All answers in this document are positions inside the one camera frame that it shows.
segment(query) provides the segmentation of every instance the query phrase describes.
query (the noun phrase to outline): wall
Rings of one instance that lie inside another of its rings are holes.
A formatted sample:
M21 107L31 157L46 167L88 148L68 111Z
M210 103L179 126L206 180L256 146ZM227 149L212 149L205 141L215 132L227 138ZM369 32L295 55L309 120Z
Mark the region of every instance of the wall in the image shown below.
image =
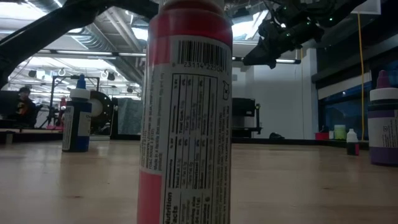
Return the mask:
M233 97L254 98L261 105L260 135L268 138L277 132L287 139L315 139L318 130L318 99L311 75L317 72L316 50L309 49L302 65L277 64L251 66L246 72L233 69L238 80L233 81ZM246 119L254 126L254 119Z

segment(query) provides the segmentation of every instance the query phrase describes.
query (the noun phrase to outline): nutrition facts label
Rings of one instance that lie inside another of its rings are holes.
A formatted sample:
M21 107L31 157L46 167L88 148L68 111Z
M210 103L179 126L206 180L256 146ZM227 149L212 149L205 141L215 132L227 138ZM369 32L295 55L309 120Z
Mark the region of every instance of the nutrition facts label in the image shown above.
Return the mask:
M170 41L171 62L147 71L141 171L161 176L160 224L228 224L231 50L206 37Z

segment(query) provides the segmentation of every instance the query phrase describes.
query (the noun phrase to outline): table surface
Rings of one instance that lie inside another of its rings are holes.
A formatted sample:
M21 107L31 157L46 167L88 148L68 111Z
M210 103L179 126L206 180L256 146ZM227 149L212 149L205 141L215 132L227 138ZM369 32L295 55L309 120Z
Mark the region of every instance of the table surface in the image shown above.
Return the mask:
M398 168L368 152L233 144L231 223L397 223ZM136 223L139 142L0 146L0 223Z

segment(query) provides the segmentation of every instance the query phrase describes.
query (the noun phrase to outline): green container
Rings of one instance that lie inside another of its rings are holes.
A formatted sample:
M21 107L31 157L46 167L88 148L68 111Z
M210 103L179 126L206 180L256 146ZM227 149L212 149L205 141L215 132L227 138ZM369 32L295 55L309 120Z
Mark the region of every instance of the green container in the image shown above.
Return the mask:
M336 140L346 140L347 132L345 125L335 125L335 139Z

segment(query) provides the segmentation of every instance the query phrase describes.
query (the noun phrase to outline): blue cap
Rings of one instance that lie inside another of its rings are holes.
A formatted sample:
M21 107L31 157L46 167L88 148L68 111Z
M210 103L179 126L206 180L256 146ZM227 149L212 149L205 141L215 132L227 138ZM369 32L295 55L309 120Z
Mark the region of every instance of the blue cap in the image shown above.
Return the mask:
M79 80L77 80L76 88L86 89L86 80L83 74L80 74Z

